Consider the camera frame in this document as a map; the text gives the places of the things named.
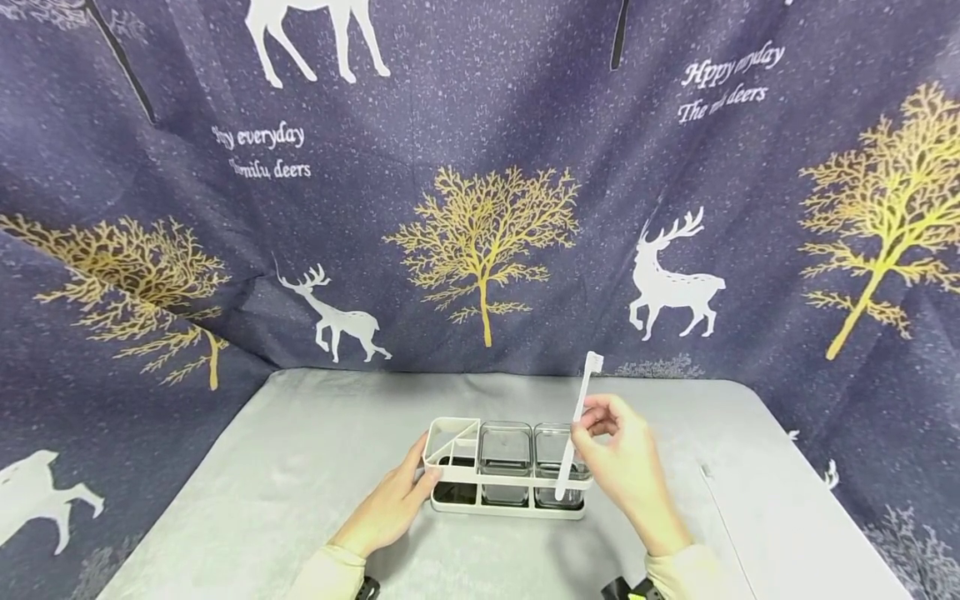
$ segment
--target speckled pattern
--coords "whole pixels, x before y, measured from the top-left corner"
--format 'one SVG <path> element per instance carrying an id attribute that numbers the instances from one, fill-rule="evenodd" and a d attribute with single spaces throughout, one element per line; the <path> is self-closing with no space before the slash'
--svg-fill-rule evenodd
<path id="1" fill-rule="evenodd" d="M 83 2 L 62 4 L 88 15 Z M 635 0 L 611 72 L 621 2 L 371 0 L 391 76 L 377 74 L 353 20 L 355 84 L 338 73 L 328 10 L 290 10 L 283 29 L 318 80 L 268 38 L 284 85 L 275 89 L 244 24 L 247 0 L 98 0 L 108 23 L 127 24 L 116 34 L 155 123 L 96 24 L 84 16 L 66 27 L 39 6 L 49 3 L 0 0 L 0 214 L 48 228 L 175 217 L 226 265 L 230 282 L 212 299 L 224 315 L 206 325 L 230 346 L 217 391 L 199 374 L 162 385 L 163 373 L 140 374 L 145 360 L 113 359 L 120 345 L 71 326 L 77 306 L 34 300 L 68 275 L 0 232 L 0 467 L 51 449 L 57 489 L 83 482 L 106 499 L 96 520 L 76 504 L 57 557 L 51 521 L 0 545 L 0 596 L 60 600 L 81 583 L 84 560 L 107 548 L 121 556 L 277 368 L 574 374 L 588 349 L 610 374 L 682 356 L 686 372 L 750 386 L 784 429 L 800 431 L 818 471 L 835 461 L 834 491 L 862 527 L 912 507 L 918 536 L 926 526 L 960 548 L 960 298 L 889 277 L 882 299 L 900 303 L 913 339 L 865 318 L 830 362 L 843 313 L 808 306 L 803 293 L 855 293 L 863 280 L 803 279 L 811 259 L 797 250 L 810 239 L 799 221 L 812 189 L 800 169 L 855 147 L 919 84 L 960 97 L 956 2 Z M 738 60 L 768 41 L 783 48 L 774 68 L 682 85 L 691 63 Z M 765 98 L 680 122 L 681 106 L 741 82 L 767 87 Z M 303 129 L 300 148 L 230 150 L 213 133 L 281 121 Z M 310 176 L 246 179 L 229 163 L 278 159 Z M 524 257 L 548 280 L 491 288 L 492 300 L 531 307 L 493 316 L 491 348 L 479 320 L 454 324 L 422 302 L 400 248 L 382 239 L 418 219 L 445 165 L 465 177 L 568 168 L 582 186 L 576 246 Z M 701 206 L 704 230 L 660 260 L 725 279 L 711 303 L 715 332 L 681 338 L 689 310 L 664 309 L 642 342 L 627 319 L 640 230 Z M 321 262 L 330 283 L 318 296 L 375 316 L 374 341 L 393 358 L 364 363 L 345 334 L 334 365 L 314 343 L 317 315 L 278 285 L 271 253 L 288 277 Z M 940 257 L 960 269 L 953 249 Z M 956 562 L 945 564 L 944 581 L 960 588 Z"/>

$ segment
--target black strap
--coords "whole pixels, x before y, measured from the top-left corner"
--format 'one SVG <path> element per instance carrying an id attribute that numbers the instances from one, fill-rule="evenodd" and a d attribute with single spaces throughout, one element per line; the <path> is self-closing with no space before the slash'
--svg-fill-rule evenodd
<path id="1" fill-rule="evenodd" d="M 373 577 L 364 575 L 363 586 L 360 586 L 360 591 L 357 592 L 357 600 L 374 600 L 379 595 L 380 582 Z"/>
<path id="2" fill-rule="evenodd" d="M 631 588 L 624 578 L 617 577 L 600 590 L 603 600 L 629 600 L 631 594 L 644 600 L 663 600 L 650 579 L 644 579 L 635 588 Z"/>

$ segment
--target navy blue fabric backdrop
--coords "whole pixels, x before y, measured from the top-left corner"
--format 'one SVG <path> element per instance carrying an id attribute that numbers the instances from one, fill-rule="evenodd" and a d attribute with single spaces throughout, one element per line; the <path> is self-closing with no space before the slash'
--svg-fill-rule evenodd
<path id="1" fill-rule="evenodd" d="M 960 597 L 960 5 L 290 4 L 0 0 L 4 597 L 96 597 L 276 369 L 588 349 L 752 387 Z"/>

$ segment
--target clear cup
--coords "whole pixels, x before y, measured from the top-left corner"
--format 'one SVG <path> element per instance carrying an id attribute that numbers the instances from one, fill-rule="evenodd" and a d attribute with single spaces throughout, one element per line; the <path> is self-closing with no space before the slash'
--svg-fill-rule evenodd
<path id="1" fill-rule="evenodd" d="M 534 427 L 535 475 L 544 479 L 560 477 L 560 463 L 564 460 L 566 441 L 570 438 L 569 423 L 541 423 Z M 587 464 L 576 455 L 570 467 L 571 481 L 584 481 L 590 477 Z M 559 501 L 554 497 L 556 488 L 534 488 L 537 508 L 577 511 L 584 505 L 583 492 L 567 490 Z"/>
<path id="2" fill-rule="evenodd" d="M 480 425 L 480 472 L 485 475 L 530 477 L 533 473 L 533 429 L 518 421 L 492 420 Z M 527 506 L 525 486 L 482 486 L 482 501 L 494 506 Z"/>

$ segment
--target wrist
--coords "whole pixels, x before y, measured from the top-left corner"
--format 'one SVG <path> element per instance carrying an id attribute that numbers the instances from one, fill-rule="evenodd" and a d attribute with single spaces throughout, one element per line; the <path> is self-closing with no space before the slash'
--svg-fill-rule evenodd
<path id="1" fill-rule="evenodd" d="M 350 554 L 366 560 L 373 550 L 370 545 L 363 541 L 359 536 L 354 535 L 350 530 L 341 529 L 327 542 L 327 545 L 337 546 L 347 550 Z"/>
<path id="2" fill-rule="evenodd" d="M 684 520 L 672 504 L 637 507 L 627 517 L 652 557 L 672 556 L 693 543 Z"/>

